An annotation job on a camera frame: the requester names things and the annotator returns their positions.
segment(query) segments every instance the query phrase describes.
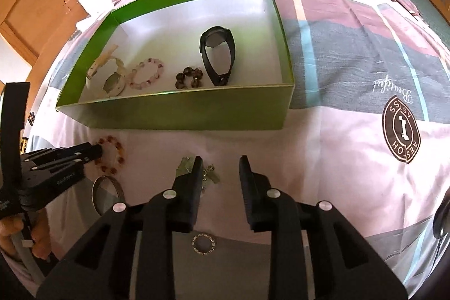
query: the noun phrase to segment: gold bangle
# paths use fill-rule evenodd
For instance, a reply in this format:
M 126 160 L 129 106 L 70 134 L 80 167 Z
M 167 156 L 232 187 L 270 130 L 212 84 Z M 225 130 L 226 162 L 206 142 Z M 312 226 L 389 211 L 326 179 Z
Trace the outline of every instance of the gold bangle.
M 195 242 L 197 241 L 197 239 L 199 239 L 201 236 L 203 236 L 203 237 L 205 237 L 205 238 L 208 238 L 209 241 L 211 242 L 211 248 L 210 248 L 208 251 L 206 251 L 206 252 L 201 252 L 201 251 L 197 248 L 196 243 L 195 243 Z M 194 238 L 192 238 L 192 248 L 194 249 L 195 253 L 197 253 L 197 254 L 201 254 L 201 255 L 207 255 L 207 254 L 210 254 L 210 253 L 212 253 L 212 252 L 214 251 L 214 249 L 215 249 L 215 240 L 214 240 L 214 238 L 213 238 L 211 235 L 209 235 L 209 234 L 205 234 L 205 233 L 197 234 L 196 236 L 194 236 Z
M 100 177 L 98 177 L 95 180 L 94 185 L 92 186 L 92 205 L 94 205 L 95 211 L 100 216 L 102 216 L 102 214 L 100 212 L 100 209 L 97 206 L 97 200 L 95 199 L 95 197 L 97 195 L 97 191 L 98 191 L 98 188 L 100 187 L 100 184 L 106 179 L 109 182 L 111 182 L 112 185 L 114 186 L 114 189 L 116 190 L 119 202 L 125 203 L 125 195 L 123 193 L 122 187 L 120 186 L 120 183 L 118 183 L 118 181 L 115 178 L 113 178 L 111 176 L 100 176 Z

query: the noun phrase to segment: pink beaded bracelet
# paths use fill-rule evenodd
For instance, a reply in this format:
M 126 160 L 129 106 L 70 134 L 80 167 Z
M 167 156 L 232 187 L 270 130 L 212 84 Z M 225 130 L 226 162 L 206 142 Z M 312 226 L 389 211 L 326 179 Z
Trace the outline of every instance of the pink beaded bracelet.
M 153 74 L 149 79 L 145 80 L 144 82 L 135 83 L 134 77 L 136 76 L 138 69 L 145 67 L 146 62 L 149 64 L 156 64 L 158 66 L 158 70 L 156 71 L 155 74 Z M 164 71 L 164 65 L 163 65 L 163 62 L 159 59 L 149 58 L 145 61 L 141 61 L 138 65 L 136 65 L 136 67 L 128 75 L 129 85 L 132 89 L 146 88 L 150 84 L 156 82 L 156 80 L 159 79 L 159 77 L 161 76 L 163 71 Z

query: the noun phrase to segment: brown badge logo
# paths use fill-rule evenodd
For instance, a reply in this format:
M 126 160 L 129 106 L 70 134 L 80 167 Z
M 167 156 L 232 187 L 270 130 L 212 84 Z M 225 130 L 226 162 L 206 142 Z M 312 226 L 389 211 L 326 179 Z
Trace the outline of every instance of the brown badge logo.
M 397 96 L 384 107 L 383 133 L 394 157 L 410 163 L 419 150 L 420 134 L 413 113 Z

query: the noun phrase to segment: watch face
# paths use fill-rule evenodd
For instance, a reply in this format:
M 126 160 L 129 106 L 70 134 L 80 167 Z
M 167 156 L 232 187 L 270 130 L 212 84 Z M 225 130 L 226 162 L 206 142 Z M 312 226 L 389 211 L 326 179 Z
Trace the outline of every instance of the watch face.
M 113 75 L 110 75 L 108 79 L 105 81 L 105 85 L 103 86 L 103 91 L 106 93 L 110 93 L 119 83 L 120 74 L 115 72 Z

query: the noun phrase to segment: red and orange beaded bracelet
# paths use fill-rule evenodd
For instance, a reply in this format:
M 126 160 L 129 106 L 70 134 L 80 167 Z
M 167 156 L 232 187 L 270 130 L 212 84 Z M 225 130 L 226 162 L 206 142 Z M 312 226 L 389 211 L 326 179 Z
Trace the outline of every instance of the red and orange beaded bracelet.
M 106 138 L 101 137 L 98 142 L 98 144 L 100 145 L 104 145 L 105 143 L 110 143 L 112 144 L 116 150 L 117 150 L 117 154 L 118 157 L 115 160 L 115 164 L 113 165 L 113 167 L 107 167 L 104 163 L 102 158 L 98 158 L 95 160 L 95 165 L 99 166 L 100 170 L 103 173 L 106 174 L 110 174 L 110 175 L 114 175 L 118 172 L 118 170 L 123 166 L 123 164 L 125 163 L 125 158 L 123 157 L 124 155 L 124 150 L 123 150 L 123 146 L 122 144 L 112 135 L 108 135 Z

